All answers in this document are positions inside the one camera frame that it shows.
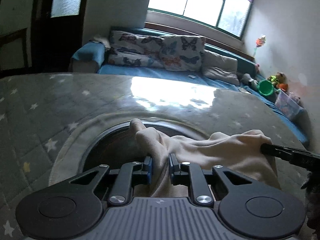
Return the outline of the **cream sweatshirt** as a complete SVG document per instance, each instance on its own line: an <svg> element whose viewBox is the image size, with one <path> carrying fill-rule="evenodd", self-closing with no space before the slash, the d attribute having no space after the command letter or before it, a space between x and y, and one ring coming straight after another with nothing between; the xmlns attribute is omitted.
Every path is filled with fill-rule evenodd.
<svg viewBox="0 0 320 240"><path fill-rule="evenodd" d="M271 144L271 139L259 129L242 134L213 133L207 140L194 140L184 136L170 137L155 128L145 127L139 119L130 122L130 132L138 148L152 157L152 182L149 186L135 186L136 197L186 197L186 186L174 186L169 178L169 154L176 155L178 162L188 161L210 170L222 165L269 186L280 188L276 163L273 157L260 153L260 146Z"/></svg>

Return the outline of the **clear plastic storage box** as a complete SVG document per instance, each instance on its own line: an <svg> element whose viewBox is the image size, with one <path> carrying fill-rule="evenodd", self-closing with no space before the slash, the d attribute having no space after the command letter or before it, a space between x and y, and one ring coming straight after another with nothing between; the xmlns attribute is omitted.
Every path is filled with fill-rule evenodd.
<svg viewBox="0 0 320 240"><path fill-rule="evenodd" d="M305 109L297 104L292 98L285 94L282 90L279 91L275 106L290 120L296 121L304 112Z"/></svg>

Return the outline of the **green plastic bucket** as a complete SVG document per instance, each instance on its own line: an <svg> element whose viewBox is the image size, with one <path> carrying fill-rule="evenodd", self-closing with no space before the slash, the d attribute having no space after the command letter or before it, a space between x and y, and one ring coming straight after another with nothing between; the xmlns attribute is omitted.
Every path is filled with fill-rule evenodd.
<svg viewBox="0 0 320 240"><path fill-rule="evenodd" d="M262 96L271 96L274 93L274 86L268 80L261 80L258 83L258 92Z"/></svg>

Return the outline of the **plush toy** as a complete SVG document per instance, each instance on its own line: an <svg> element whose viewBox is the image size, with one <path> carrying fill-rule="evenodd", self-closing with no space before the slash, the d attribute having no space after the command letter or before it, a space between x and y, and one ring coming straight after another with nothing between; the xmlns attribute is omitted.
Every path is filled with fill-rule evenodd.
<svg viewBox="0 0 320 240"><path fill-rule="evenodd" d="M284 92L288 90L288 84L284 73L277 72L276 75L270 75L267 80L270 81L276 89L280 89Z"/></svg>

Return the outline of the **beige cushion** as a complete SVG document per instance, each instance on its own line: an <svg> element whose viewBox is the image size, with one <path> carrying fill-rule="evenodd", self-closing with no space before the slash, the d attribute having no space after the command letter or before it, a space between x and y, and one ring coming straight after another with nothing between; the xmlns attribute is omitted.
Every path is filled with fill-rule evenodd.
<svg viewBox="0 0 320 240"><path fill-rule="evenodd" d="M239 86L237 69L237 59L204 50L201 71L205 77Z"/></svg>

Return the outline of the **grey quilted table cover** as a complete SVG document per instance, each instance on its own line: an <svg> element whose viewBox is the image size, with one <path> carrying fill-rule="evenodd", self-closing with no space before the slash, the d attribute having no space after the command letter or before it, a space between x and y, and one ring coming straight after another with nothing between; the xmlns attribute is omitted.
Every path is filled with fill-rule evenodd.
<svg viewBox="0 0 320 240"><path fill-rule="evenodd" d="M72 134L83 144L133 118L178 121L227 135L259 129L275 144L302 148L285 123L256 96L147 77L35 74L1 79L1 239L21 239L15 208L48 185Z"/></svg>

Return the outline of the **butterfly pillow long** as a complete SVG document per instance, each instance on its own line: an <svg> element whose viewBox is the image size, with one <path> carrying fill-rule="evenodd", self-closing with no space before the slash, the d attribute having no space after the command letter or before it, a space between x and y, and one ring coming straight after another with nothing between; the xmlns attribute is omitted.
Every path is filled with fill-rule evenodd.
<svg viewBox="0 0 320 240"><path fill-rule="evenodd" d="M129 67L163 68L159 53L164 39L113 30L110 33L111 50L108 64Z"/></svg>

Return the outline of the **butterfly pillow upright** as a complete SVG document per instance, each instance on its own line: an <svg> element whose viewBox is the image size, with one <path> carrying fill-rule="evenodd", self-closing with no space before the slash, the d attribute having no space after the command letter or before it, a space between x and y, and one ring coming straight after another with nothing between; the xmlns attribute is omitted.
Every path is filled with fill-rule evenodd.
<svg viewBox="0 0 320 240"><path fill-rule="evenodd" d="M159 58L166 70L199 72L206 38L190 35L163 35Z"/></svg>

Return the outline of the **blue sofa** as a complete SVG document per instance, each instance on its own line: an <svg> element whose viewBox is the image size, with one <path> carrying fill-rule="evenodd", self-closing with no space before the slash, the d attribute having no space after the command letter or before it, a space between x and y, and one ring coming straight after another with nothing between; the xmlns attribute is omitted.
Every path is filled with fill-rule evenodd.
<svg viewBox="0 0 320 240"><path fill-rule="evenodd" d="M274 103L242 83L245 74L255 76L254 64L208 48L204 37L112 30L78 49L72 70L130 76L132 95L147 110L161 101L161 93L182 94L191 98L191 109L207 111L204 125L217 124L228 133L260 129L279 142L309 142Z"/></svg>

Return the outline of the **colourful pinwheel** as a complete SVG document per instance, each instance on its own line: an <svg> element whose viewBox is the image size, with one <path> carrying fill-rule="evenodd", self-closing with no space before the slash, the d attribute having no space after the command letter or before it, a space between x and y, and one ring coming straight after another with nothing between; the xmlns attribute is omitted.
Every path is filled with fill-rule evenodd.
<svg viewBox="0 0 320 240"><path fill-rule="evenodd" d="M255 57L257 53L257 49L262 47L265 44L265 42L266 42L266 35L261 35L259 38L256 39L253 57Z"/></svg>

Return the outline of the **window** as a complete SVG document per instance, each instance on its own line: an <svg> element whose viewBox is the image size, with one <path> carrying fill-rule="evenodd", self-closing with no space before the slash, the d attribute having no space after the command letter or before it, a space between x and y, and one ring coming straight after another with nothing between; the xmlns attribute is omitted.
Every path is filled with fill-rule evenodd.
<svg viewBox="0 0 320 240"><path fill-rule="evenodd" d="M254 0L149 0L148 9L243 36Z"/></svg>

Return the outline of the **dark wooden door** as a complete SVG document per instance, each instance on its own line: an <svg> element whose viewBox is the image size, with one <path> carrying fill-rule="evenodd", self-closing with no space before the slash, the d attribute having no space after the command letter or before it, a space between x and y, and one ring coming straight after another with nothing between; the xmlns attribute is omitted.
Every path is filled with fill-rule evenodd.
<svg viewBox="0 0 320 240"><path fill-rule="evenodd" d="M33 0L31 69L33 73L69 72L82 46L87 0Z"/></svg>

